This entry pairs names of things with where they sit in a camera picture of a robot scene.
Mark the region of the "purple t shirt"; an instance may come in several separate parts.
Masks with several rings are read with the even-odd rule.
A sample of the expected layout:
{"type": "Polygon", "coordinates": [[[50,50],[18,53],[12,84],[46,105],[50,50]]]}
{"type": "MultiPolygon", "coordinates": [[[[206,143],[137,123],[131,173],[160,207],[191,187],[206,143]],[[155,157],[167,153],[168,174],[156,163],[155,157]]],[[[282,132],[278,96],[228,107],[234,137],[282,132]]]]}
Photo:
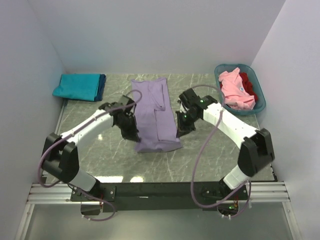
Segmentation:
{"type": "Polygon", "coordinates": [[[175,117],[171,108],[167,79],[131,80],[133,99],[137,102],[134,115],[140,142],[138,153],[170,152],[182,147],[177,137],[175,117]]]}

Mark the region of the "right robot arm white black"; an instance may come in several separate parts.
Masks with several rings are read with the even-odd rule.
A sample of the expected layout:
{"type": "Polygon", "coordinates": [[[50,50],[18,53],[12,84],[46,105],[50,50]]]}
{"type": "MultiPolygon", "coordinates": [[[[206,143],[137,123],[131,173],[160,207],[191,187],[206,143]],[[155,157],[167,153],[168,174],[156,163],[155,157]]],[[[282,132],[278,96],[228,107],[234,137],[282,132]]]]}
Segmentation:
{"type": "Polygon", "coordinates": [[[221,131],[239,149],[235,167],[218,183],[222,198],[232,199],[242,183],[264,171],[274,176],[272,162],[275,160],[275,153],[271,133],[267,129],[247,124],[226,110],[222,102],[210,95],[200,97],[193,88],[181,93],[178,102],[180,109],[176,112],[177,137],[195,131],[196,121],[203,120],[213,125],[207,141],[214,133],[221,131]]]}

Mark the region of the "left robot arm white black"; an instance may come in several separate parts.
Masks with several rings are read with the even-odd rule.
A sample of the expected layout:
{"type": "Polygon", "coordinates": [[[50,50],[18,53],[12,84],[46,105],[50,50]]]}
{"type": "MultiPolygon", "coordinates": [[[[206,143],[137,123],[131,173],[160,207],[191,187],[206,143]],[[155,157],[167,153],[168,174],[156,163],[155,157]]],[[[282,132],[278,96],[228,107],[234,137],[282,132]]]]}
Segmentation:
{"type": "Polygon", "coordinates": [[[80,168],[82,149],[101,132],[117,126],[122,138],[140,142],[134,108],[137,102],[123,95],[117,102],[102,104],[89,118],[74,128],[51,133],[46,139],[38,170],[44,170],[58,181],[82,190],[88,201],[103,193],[100,181],[80,168]]]}

